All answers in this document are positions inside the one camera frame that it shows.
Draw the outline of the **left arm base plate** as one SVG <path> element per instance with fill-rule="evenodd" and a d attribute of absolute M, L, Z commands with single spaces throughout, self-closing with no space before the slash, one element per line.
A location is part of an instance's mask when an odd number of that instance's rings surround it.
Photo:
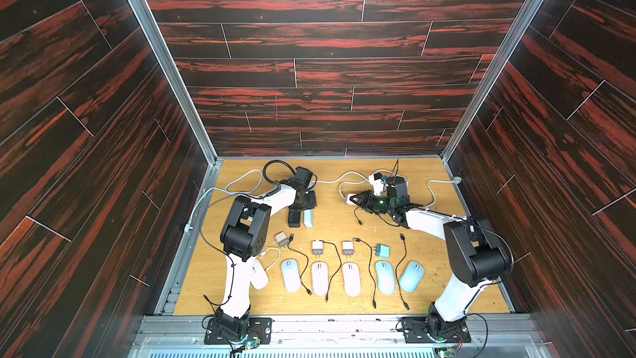
<path fill-rule="evenodd" d="M 221 321 L 210 318 L 205 325 L 205 345 L 243 346 L 246 350 L 268 345 L 272 338 L 273 319 L 248 316 Z"/>

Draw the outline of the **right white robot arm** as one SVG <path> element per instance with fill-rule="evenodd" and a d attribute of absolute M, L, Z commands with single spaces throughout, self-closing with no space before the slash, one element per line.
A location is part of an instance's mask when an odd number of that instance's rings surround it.
<path fill-rule="evenodd" d="M 403 177 L 386 180 L 386 194 L 349 194 L 346 201 L 373 215 L 388 215 L 401 227 L 444 240 L 453 273 L 443 294 L 429 309 L 430 322 L 450 325 L 464 319 L 483 290 L 513 269 L 508 243 L 470 216 L 447 215 L 411 202 Z"/>

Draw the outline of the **white wireless mouse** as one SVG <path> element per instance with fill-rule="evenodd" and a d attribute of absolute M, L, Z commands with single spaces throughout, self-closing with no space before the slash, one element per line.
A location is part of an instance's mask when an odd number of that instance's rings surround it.
<path fill-rule="evenodd" d="M 266 270 L 258 259 L 254 260 L 252 271 L 251 285 L 256 290 L 265 288 L 269 283 L 269 278 Z"/>

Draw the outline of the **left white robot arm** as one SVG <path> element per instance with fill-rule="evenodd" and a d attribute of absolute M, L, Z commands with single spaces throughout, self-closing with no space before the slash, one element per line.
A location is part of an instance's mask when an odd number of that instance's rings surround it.
<path fill-rule="evenodd" d="M 265 245 L 270 218 L 285 208 L 294 212 L 316 207 L 316 192 L 284 184 L 278 184 L 261 197 L 240 195 L 235 198 L 220 233 L 227 276 L 217 318 L 231 323 L 249 315 L 253 263 Z"/>

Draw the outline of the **white power strip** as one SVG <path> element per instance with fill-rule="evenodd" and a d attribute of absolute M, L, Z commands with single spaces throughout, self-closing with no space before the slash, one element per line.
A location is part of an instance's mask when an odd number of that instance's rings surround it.
<path fill-rule="evenodd" d="M 305 210 L 303 212 L 303 224 L 305 225 L 306 228 L 314 227 L 314 210 L 313 209 Z"/>

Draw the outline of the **teal charger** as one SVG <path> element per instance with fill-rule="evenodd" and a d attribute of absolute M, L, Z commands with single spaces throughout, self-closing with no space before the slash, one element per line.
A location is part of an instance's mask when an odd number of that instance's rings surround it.
<path fill-rule="evenodd" d="M 387 245 L 377 244 L 375 254 L 381 259 L 388 259 L 390 257 L 390 248 Z"/>

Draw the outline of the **aluminium frame post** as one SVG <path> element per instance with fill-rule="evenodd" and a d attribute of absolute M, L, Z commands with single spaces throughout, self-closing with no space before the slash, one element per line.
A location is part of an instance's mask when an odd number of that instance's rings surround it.
<path fill-rule="evenodd" d="M 162 73 L 167 78 L 177 103 L 180 105 L 181 112 L 189 124 L 207 162 L 207 168 L 200 184 L 200 190 L 196 196 L 195 205 L 190 210 L 188 222 L 180 228 L 180 245 L 175 258 L 172 260 L 167 279 L 162 286 L 162 291 L 152 312 L 154 316 L 166 316 L 175 313 L 177 301 L 183 288 L 183 282 L 205 219 L 203 200 L 208 200 L 212 197 L 212 187 L 218 179 L 218 173 L 220 172 L 223 160 L 218 158 L 217 152 L 215 152 L 215 148 L 205 131 L 205 126 L 197 113 L 194 102 L 187 91 L 185 82 L 177 69 L 177 65 L 152 15 L 147 0 L 127 1 L 157 58 Z"/>
<path fill-rule="evenodd" d="M 524 0 L 518 15 L 511 24 L 510 30 L 503 39 L 489 68 L 485 71 L 480 84 L 478 84 L 475 94 L 466 108 L 465 113 L 462 115 L 459 124 L 455 128 L 449 143 L 442 150 L 441 159 L 450 177 L 454 176 L 450 167 L 450 160 L 452 160 L 455 150 L 461 143 L 471 123 L 476 118 L 481 106 L 508 63 L 510 56 L 514 53 L 518 43 L 523 38 L 523 34 L 527 31 L 544 1 L 545 0 Z"/>

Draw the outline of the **aluminium frame left post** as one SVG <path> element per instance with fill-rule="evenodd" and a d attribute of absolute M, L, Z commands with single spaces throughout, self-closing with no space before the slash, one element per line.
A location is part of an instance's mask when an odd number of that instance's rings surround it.
<path fill-rule="evenodd" d="M 212 187 L 218 179 L 218 173 L 220 172 L 223 160 L 218 158 L 217 152 L 215 152 L 215 148 L 205 131 L 205 126 L 197 113 L 194 102 L 187 91 L 185 82 L 177 69 L 177 65 L 152 15 L 147 0 L 127 1 L 157 58 L 162 73 L 167 78 L 177 103 L 180 105 L 181 112 L 189 124 L 207 162 L 207 168 L 200 184 L 200 190 L 196 196 L 195 205 L 190 210 L 188 222 L 180 228 L 180 245 L 175 258 L 172 260 L 167 279 L 162 286 L 162 291 L 152 312 L 154 316 L 166 316 L 175 313 L 177 301 L 183 288 L 183 282 L 205 219 L 203 200 L 208 200 L 212 197 Z"/>

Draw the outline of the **grey blue mouse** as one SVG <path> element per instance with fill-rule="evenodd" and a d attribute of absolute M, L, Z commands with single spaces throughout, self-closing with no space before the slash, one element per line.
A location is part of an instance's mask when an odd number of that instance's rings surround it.
<path fill-rule="evenodd" d="M 391 263 L 379 260 L 375 263 L 375 269 L 379 292 L 384 295 L 392 295 L 395 291 L 395 277 Z"/>

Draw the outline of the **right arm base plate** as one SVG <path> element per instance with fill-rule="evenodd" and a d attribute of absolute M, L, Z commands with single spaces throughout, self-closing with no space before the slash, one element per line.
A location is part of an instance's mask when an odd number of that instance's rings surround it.
<path fill-rule="evenodd" d="M 407 344 L 471 342 L 465 318 L 449 323 L 436 316 L 431 319 L 403 317 L 398 320 L 396 330 L 402 333 Z"/>

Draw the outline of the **aluminium frame right post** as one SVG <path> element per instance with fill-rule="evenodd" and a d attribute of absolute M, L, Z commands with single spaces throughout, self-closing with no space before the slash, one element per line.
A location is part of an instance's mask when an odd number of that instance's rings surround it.
<path fill-rule="evenodd" d="M 462 115 L 459 124 L 455 128 L 449 143 L 442 150 L 441 159 L 450 177 L 454 176 L 450 167 L 450 160 L 452 160 L 455 150 L 461 143 L 471 123 L 476 118 L 481 106 L 508 63 L 510 56 L 514 53 L 518 43 L 523 38 L 523 34 L 527 31 L 544 1 L 545 0 L 524 0 L 518 15 L 511 24 L 510 30 L 503 39 L 489 68 L 485 71 L 480 84 L 478 84 L 475 94 L 466 108 L 465 113 Z"/>

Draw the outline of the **light blue mouse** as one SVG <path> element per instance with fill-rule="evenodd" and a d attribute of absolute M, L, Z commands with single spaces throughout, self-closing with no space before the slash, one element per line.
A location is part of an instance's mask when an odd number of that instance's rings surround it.
<path fill-rule="evenodd" d="M 426 270 L 421 264 L 410 261 L 398 280 L 402 291 L 414 293 L 425 274 Z"/>

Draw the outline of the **black power strip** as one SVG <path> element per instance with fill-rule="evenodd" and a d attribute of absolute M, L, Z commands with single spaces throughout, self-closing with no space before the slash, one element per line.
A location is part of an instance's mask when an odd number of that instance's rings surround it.
<path fill-rule="evenodd" d="M 288 210 L 288 226 L 290 228 L 299 228 L 301 226 L 302 211 L 290 208 Z"/>

